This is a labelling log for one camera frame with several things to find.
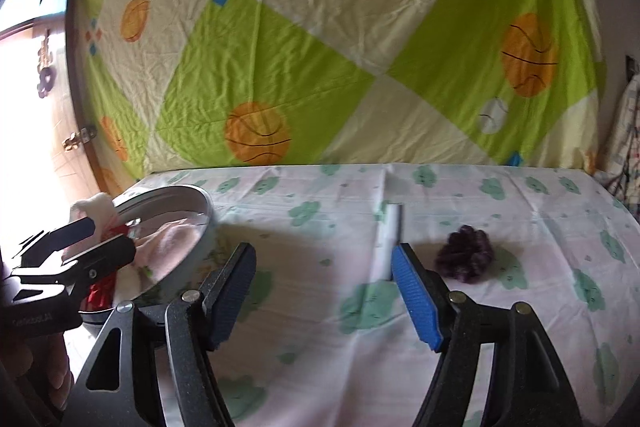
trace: metal screw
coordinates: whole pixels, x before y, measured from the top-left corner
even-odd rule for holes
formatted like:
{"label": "metal screw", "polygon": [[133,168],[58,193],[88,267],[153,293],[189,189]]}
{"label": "metal screw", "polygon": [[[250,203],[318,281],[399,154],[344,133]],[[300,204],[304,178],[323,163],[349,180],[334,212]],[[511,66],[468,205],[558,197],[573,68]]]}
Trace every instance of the metal screw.
{"label": "metal screw", "polygon": [[120,313],[127,313],[133,309],[133,302],[123,301],[116,306],[116,311]]}
{"label": "metal screw", "polygon": [[453,302],[453,304],[462,304],[466,301],[466,295],[459,291],[449,292],[449,300]]}
{"label": "metal screw", "polygon": [[526,302],[516,302],[516,311],[520,315],[529,315],[533,310]]}
{"label": "metal screw", "polygon": [[185,302],[195,302],[200,298],[200,292],[198,290],[187,290],[182,294],[182,300]]}

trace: white towel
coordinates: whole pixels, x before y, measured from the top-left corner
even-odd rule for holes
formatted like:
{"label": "white towel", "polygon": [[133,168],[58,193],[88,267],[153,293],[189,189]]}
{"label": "white towel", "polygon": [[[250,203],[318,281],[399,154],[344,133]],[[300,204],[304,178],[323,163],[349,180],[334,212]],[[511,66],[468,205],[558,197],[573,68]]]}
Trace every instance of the white towel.
{"label": "white towel", "polygon": [[93,219],[95,223],[94,235],[65,248],[65,252],[62,254],[62,261],[98,245],[102,233],[117,223],[118,213],[113,206],[111,197],[104,192],[100,192],[88,200],[79,200],[71,205],[69,208],[69,222],[72,223],[83,217]]}

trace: white bedsheet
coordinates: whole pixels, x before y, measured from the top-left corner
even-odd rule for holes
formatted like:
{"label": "white bedsheet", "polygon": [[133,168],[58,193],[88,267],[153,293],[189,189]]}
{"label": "white bedsheet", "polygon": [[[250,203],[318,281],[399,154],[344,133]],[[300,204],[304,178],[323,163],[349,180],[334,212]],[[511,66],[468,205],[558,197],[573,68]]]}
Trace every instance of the white bedsheet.
{"label": "white bedsheet", "polygon": [[[148,176],[116,203],[177,183],[212,195],[221,251],[241,241],[257,251],[233,334],[210,357],[237,425],[412,425],[438,356],[418,340],[395,283],[380,280],[389,202],[404,204],[402,240],[427,268],[461,225],[488,233],[497,253],[488,276],[447,284],[482,304],[532,304],[590,422],[604,425],[640,373],[640,227],[581,171],[195,169]],[[465,427],[479,424],[490,356],[484,346]],[[175,401],[166,407],[168,425],[179,425]]]}

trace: blue gripper pad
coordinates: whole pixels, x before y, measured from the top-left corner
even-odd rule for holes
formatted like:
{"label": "blue gripper pad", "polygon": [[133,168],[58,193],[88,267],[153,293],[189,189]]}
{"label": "blue gripper pad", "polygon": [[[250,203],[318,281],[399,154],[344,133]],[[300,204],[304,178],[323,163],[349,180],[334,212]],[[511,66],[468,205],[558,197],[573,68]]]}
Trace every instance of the blue gripper pad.
{"label": "blue gripper pad", "polygon": [[433,351],[437,351],[444,341],[438,322],[438,309],[402,246],[393,249],[391,272],[414,323],[418,338],[429,344]]}

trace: window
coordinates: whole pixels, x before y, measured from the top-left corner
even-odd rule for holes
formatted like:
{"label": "window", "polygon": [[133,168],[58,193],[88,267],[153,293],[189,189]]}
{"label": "window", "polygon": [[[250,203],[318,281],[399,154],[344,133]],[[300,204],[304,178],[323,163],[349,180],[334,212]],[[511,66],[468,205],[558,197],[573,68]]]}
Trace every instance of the window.
{"label": "window", "polygon": [[33,19],[39,7],[40,0],[5,0],[0,7],[0,31]]}

